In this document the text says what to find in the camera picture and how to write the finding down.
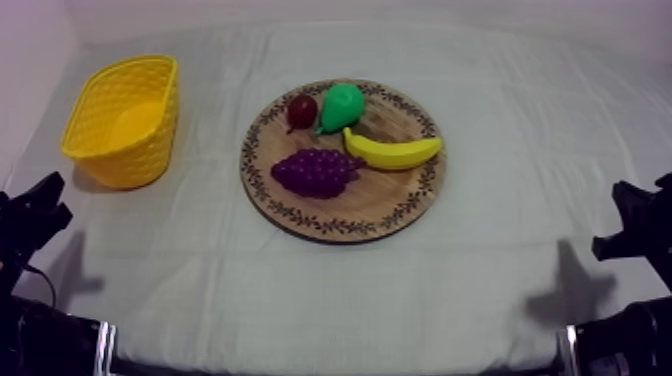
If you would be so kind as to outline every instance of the red apple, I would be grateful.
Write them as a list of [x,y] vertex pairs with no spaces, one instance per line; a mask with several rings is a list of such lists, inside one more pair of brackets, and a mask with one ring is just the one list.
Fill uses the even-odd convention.
[[301,94],[289,102],[287,107],[287,123],[292,133],[295,129],[307,129],[313,126],[317,118],[317,102],[309,95]]

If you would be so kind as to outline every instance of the plastic fruit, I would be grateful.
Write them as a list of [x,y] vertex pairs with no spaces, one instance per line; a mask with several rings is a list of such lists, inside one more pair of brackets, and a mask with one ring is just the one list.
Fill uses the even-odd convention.
[[345,148],[354,156],[364,159],[370,167],[381,170],[406,170],[425,163],[441,150],[440,138],[385,144],[366,137],[353,135],[350,128],[343,130]]
[[317,134],[336,133],[364,113],[364,94],[355,85],[336,84],[327,91]]
[[287,134],[295,129],[306,129],[313,126],[317,117],[317,102],[309,95],[301,94],[292,99],[287,106]]
[[296,194],[326,199],[343,193],[364,165],[338,150],[302,149],[273,165],[271,176]]

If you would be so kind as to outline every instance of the purple grapes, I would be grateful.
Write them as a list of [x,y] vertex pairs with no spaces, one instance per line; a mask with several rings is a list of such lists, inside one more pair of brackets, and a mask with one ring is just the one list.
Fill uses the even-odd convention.
[[338,150],[302,149],[273,165],[271,176],[296,194],[327,199],[343,193],[364,165]]

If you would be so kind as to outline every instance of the white cloth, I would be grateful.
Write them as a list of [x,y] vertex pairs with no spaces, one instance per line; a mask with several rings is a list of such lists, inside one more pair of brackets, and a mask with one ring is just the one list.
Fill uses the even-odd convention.
[[[143,53],[180,64],[173,159],[148,187],[106,192],[73,172],[60,136],[86,77]],[[542,364],[564,324],[667,294],[644,260],[598,263],[590,241],[620,230],[613,183],[652,189],[672,170],[671,73],[562,41],[441,25],[160,34],[73,61],[11,189],[64,173],[76,218],[35,263],[66,286],[70,312],[118,324],[120,354],[132,359],[330,374]],[[266,104],[335,77],[413,97],[449,160],[420,220],[350,247],[278,230],[238,172],[242,138]]]

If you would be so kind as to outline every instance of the green pear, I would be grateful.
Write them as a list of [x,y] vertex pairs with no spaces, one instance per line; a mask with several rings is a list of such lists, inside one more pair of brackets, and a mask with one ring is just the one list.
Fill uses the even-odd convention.
[[336,84],[327,91],[322,107],[322,121],[317,134],[336,133],[362,116],[364,95],[352,84]]

